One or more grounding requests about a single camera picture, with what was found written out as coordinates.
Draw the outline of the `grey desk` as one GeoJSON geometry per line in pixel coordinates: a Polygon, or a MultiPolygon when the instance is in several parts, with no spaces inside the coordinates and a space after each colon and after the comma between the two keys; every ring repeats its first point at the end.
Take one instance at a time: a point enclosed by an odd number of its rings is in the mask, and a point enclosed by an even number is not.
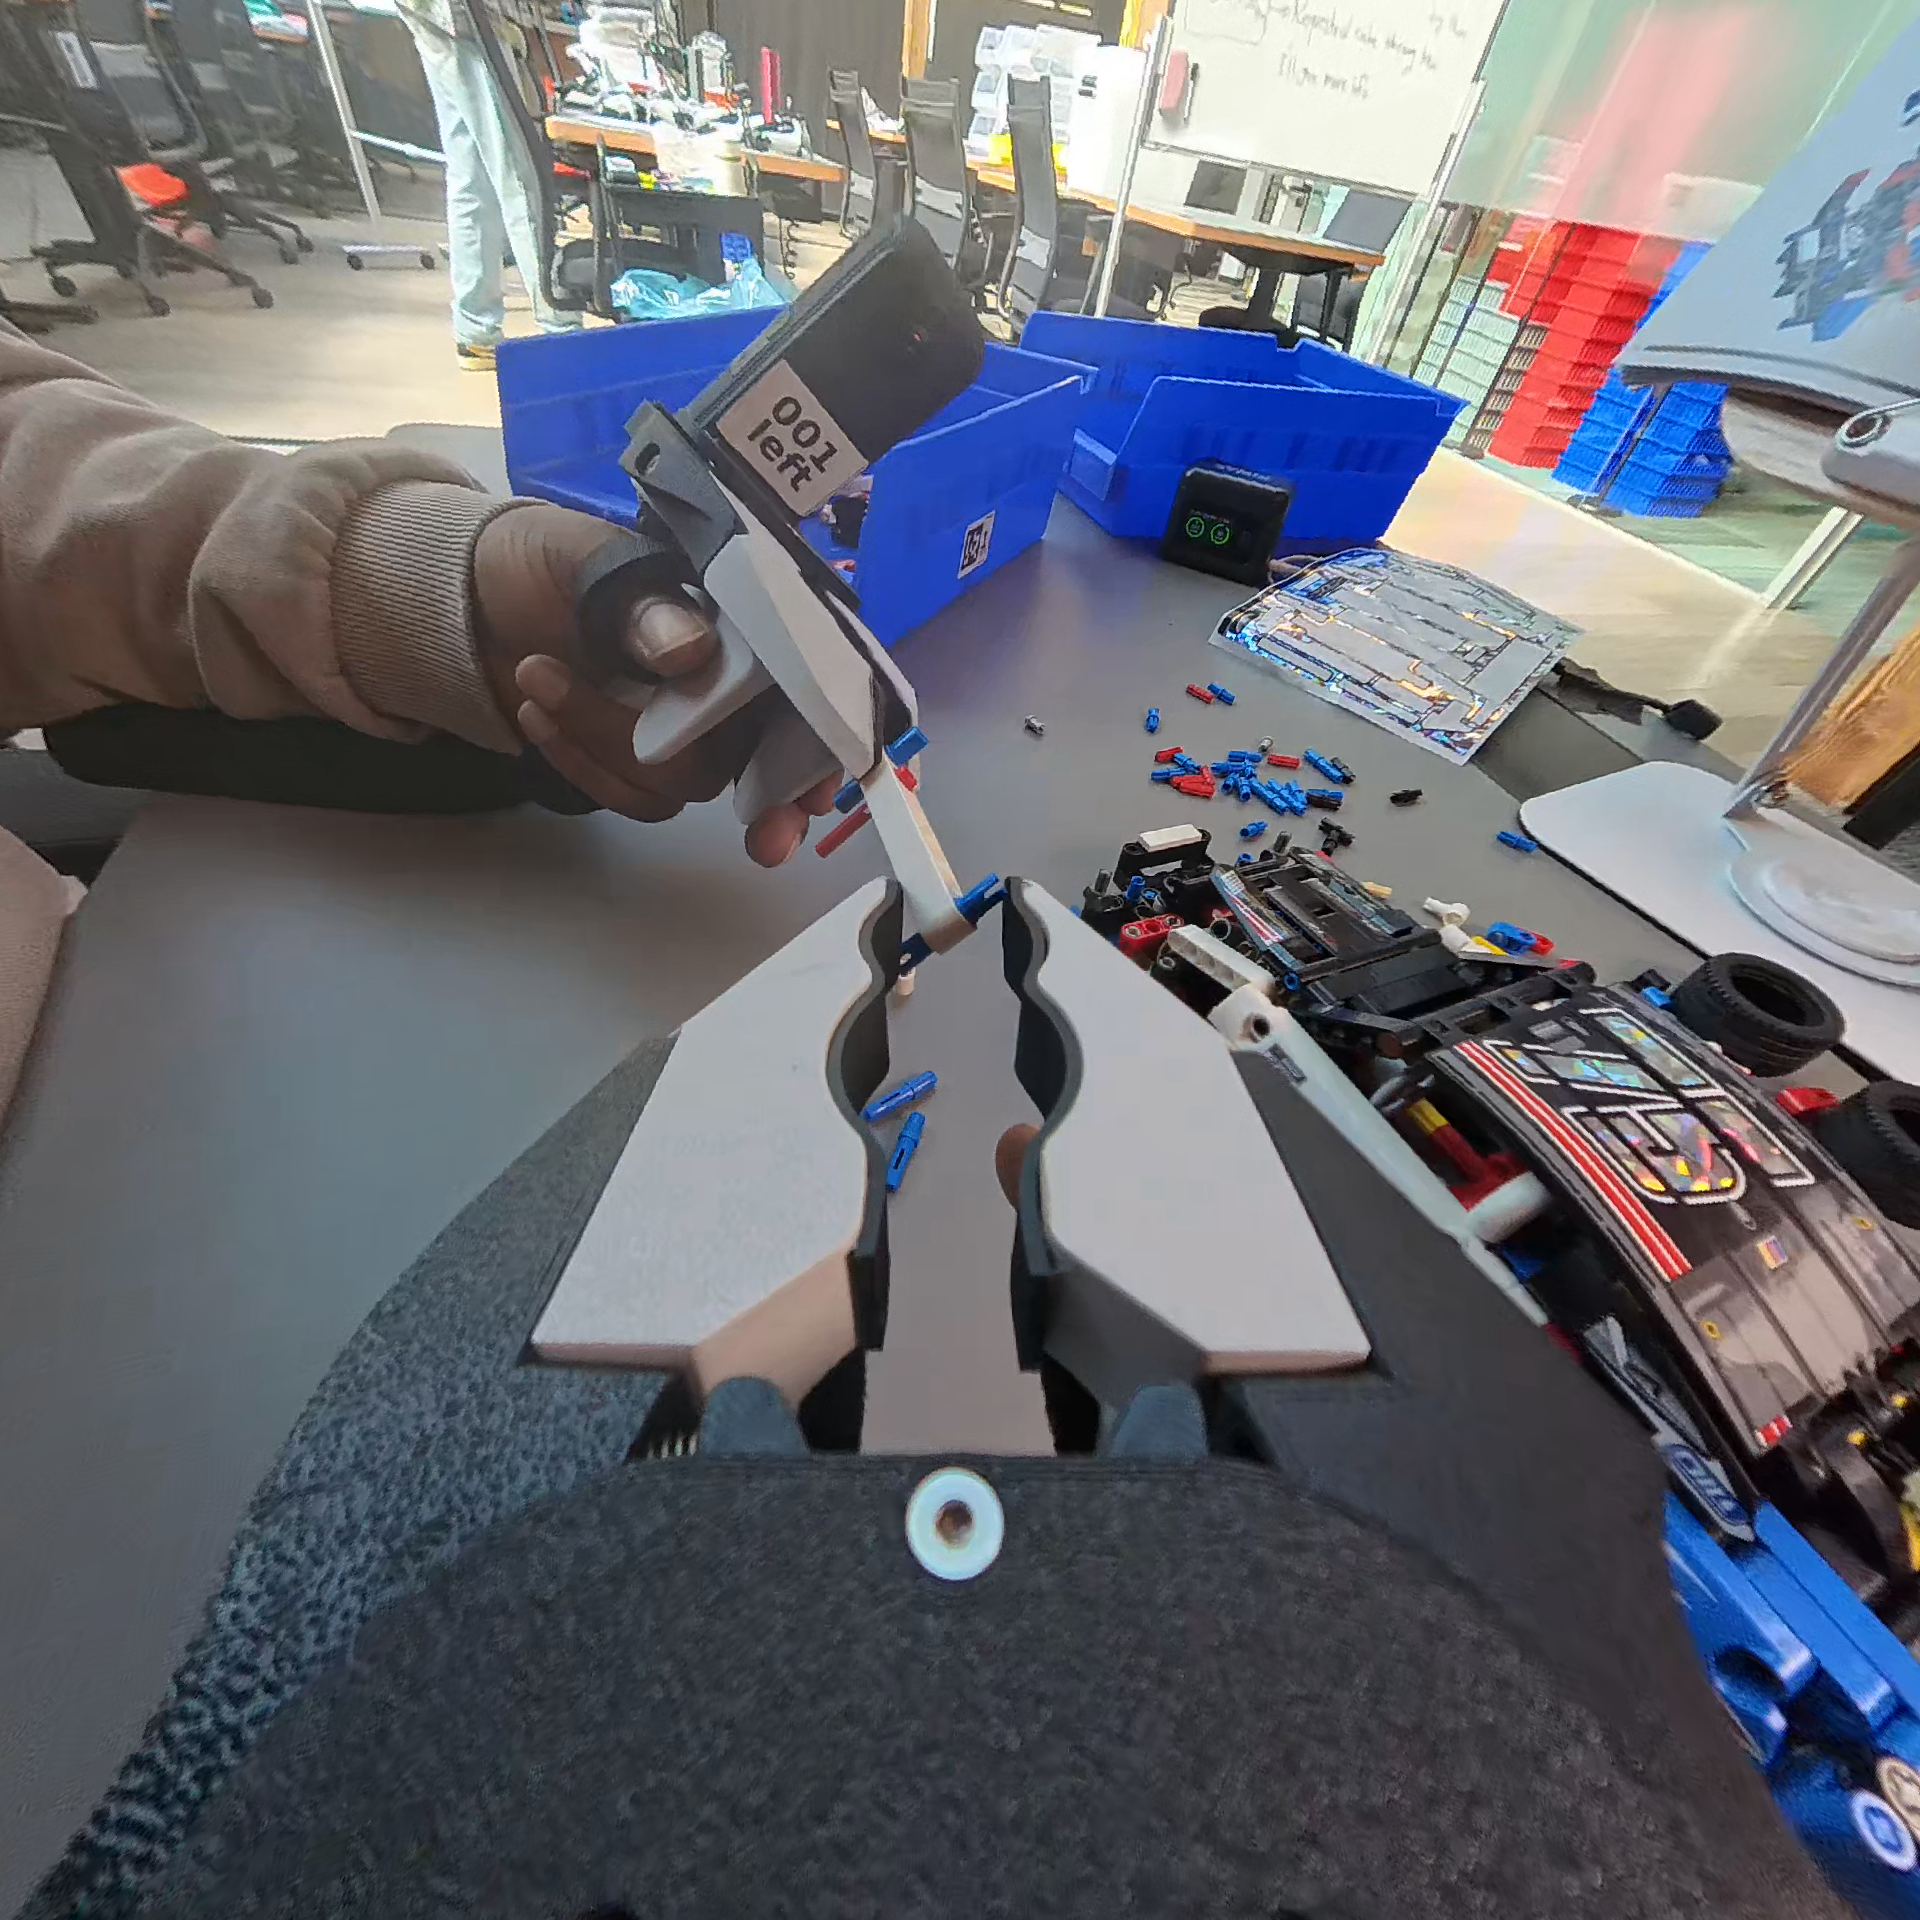
{"type": "MultiPolygon", "coordinates": [[[[1500,776],[1610,774],[1537,704],[1455,767],[1209,644],[1227,582],[1053,507],[897,646],[963,882],[1076,904],[1120,840],[1200,820],[1143,715],[1359,774],[1351,862],[1610,979],[1696,954],[1547,852],[1500,776]],[[1029,736],[1024,715],[1047,734],[1029,736]],[[1424,803],[1389,807],[1419,786],[1424,803]]],[[[146,804],[69,925],[4,1140],[4,1916],[139,1739],[232,1536],[343,1344],[420,1251],[637,1044],[876,875],[868,831],[757,871],[732,800],[635,826],[146,804]]]]}

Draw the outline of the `person's left hand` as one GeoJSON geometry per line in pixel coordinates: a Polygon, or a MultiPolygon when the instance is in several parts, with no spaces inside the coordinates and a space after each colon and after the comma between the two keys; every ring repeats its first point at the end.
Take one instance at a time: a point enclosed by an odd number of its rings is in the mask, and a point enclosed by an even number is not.
{"type": "Polygon", "coordinates": [[[643,596],[624,615],[626,672],[592,664],[573,618],[576,575],[608,535],[604,520],[549,503],[493,516],[471,552],[476,653],[497,707],[572,786],[601,808],[659,826],[736,779],[753,722],[740,710],[674,758],[635,760],[624,685],[637,675],[695,675],[719,637],[679,596],[643,596]]]}

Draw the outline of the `person's left forearm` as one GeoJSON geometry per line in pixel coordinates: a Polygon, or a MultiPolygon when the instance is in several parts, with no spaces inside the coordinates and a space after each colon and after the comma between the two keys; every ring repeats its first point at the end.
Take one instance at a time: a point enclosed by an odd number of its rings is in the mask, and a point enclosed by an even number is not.
{"type": "Polygon", "coordinates": [[[4,731],[141,704],[513,754],[473,623],[508,509],[392,438],[225,438],[4,324],[4,731]]]}

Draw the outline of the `pale toy brick beam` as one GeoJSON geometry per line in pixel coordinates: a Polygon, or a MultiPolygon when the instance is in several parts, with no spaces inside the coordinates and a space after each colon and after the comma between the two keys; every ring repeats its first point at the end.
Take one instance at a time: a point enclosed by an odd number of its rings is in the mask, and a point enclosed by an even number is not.
{"type": "Polygon", "coordinates": [[[931,956],[965,942],[1007,899],[1004,880],[995,872],[963,891],[920,798],[920,758],[927,744],[923,728],[909,727],[884,747],[884,774],[845,779],[832,795],[839,823],[815,846],[817,855],[825,856],[864,826],[877,826],[903,911],[914,920],[899,949],[897,999],[913,994],[913,980],[931,956]]]}

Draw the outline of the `wooden box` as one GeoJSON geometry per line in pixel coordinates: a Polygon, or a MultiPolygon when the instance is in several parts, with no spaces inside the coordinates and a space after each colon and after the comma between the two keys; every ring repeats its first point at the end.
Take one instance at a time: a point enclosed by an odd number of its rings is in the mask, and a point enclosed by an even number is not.
{"type": "Polygon", "coordinates": [[[1919,630],[1821,715],[1786,779],[1873,850],[1919,827],[1919,630]]]}

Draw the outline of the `blue plastic bin with tag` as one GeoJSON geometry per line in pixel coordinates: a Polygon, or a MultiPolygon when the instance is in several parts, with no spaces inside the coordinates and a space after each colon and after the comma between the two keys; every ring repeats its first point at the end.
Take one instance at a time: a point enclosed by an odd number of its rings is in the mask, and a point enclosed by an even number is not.
{"type": "MultiPolygon", "coordinates": [[[[497,396],[513,491],[633,525],[629,418],[648,400],[682,410],[772,318],[757,308],[504,343],[497,396]]],[[[853,544],[823,514],[802,523],[880,643],[1043,539],[1090,382],[1089,366],[991,343],[971,389],[876,464],[853,544]]]]}

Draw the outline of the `grey instruction booklet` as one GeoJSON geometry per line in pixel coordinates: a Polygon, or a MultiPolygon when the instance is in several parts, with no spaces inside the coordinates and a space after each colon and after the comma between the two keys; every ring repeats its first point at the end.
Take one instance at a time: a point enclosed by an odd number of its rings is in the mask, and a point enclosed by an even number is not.
{"type": "Polygon", "coordinates": [[[1919,396],[1916,26],[1648,312],[1617,373],[1841,413],[1919,396]]]}

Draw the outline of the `shiny sticker sheet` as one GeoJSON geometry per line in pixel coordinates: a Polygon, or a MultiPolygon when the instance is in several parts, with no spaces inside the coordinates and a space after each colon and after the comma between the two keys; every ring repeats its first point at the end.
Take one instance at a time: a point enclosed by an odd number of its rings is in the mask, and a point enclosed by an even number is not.
{"type": "Polygon", "coordinates": [[[1449,760],[1471,764],[1580,626],[1439,559],[1351,546],[1287,564],[1212,644],[1449,760]]]}

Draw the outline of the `black device with green lights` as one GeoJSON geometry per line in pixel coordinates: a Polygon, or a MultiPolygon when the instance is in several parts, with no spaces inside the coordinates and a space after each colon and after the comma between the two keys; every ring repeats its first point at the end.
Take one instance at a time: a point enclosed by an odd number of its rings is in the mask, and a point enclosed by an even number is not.
{"type": "Polygon", "coordinates": [[[1291,498],[1293,484],[1283,475],[1194,464],[1175,487],[1159,555],[1183,568],[1266,587],[1291,498]]]}

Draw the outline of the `whiteboard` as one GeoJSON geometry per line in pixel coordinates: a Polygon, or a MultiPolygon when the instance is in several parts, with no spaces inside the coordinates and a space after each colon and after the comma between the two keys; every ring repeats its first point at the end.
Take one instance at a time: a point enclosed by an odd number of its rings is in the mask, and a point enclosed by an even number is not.
{"type": "Polygon", "coordinates": [[[1149,138],[1421,199],[1471,123],[1505,3],[1183,3],[1149,138]]]}

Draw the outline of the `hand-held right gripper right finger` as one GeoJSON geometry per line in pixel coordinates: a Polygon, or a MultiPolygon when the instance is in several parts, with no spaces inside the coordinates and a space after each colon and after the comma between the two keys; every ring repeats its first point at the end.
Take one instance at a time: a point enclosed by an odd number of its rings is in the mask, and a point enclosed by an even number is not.
{"type": "Polygon", "coordinates": [[[1227,1042],[1053,893],[1007,882],[1015,1354],[1120,1406],[1143,1386],[1340,1376],[1371,1357],[1227,1042]]]}

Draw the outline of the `cluttered wooden table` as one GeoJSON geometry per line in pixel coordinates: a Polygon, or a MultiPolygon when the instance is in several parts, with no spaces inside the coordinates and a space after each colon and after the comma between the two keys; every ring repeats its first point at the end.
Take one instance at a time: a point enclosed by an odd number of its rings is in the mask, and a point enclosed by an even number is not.
{"type": "Polygon", "coordinates": [[[781,178],[804,186],[839,186],[845,166],[819,156],[757,150],[736,138],[719,133],[685,133],[660,123],[643,126],[605,115],[553,111],[545,118],[546,138],[557,147],[624,152],[637,160],[691,160],[701,170],[738,170],[746,178],[781,178]]]}

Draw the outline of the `black toy tyre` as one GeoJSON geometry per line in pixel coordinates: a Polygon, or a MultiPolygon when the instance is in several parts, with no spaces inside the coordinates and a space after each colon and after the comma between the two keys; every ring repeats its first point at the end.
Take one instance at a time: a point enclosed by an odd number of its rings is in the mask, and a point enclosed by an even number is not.
{"type": "Polygon", "coordinates": [[[1729,1061],[1764,1078],[1805,1069],[1845,1037],[1843,1012],[1824,989],[1746,950],[1711,956],[1674,982],[1669,1012],[1729,1061]]]}
{"type": "Polygon", "coordinates": [[[1887,1078],[1801,1125],[1887,1219],[1919,1229],[1919,1086],[1887,1078]]]}

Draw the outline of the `stack of clear storage boxes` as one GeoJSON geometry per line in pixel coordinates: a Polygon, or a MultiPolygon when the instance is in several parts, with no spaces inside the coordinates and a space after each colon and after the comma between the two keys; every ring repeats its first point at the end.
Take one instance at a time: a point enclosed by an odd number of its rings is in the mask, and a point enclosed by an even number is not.
{"type": "Polygon", "coordinates": [[[973,37],[965,99],[971,160],[1013,164],[1015,85],[1040,87],[1057,176],[1069,192],[1116,199],[1135,149],[1145,51],[1063,20],[991,20],[973,37]]]}

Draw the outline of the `stack of blue storage bins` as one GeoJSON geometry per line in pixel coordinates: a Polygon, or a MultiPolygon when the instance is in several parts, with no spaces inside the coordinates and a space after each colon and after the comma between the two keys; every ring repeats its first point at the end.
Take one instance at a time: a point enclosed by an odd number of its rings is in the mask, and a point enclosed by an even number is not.
{"type": "MultiPolygon", "coordinates": [[[[1644,324],[1687,277],[1665,287],[1644,324]]],[[[1723,386],[1711,382],[1632,386],[1619,373],[1619,358],[1569,453],[1553,469],[1553,478],[1588,506],[1617,514],[1647,518],[1704,514],[1733,467],[1733,453],[1722,434],[1723,386]]]]}

